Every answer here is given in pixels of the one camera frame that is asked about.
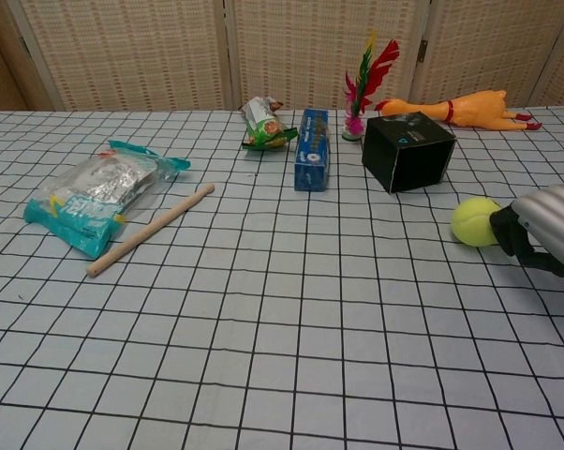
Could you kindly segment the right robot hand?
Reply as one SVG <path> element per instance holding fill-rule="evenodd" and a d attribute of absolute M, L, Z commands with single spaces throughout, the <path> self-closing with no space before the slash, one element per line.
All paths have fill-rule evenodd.
<path fill-rule="evenodd" d="M 529 192 L 492 213 L 498 245 L 526 267 L 564 278 L 564 184 Z"/>

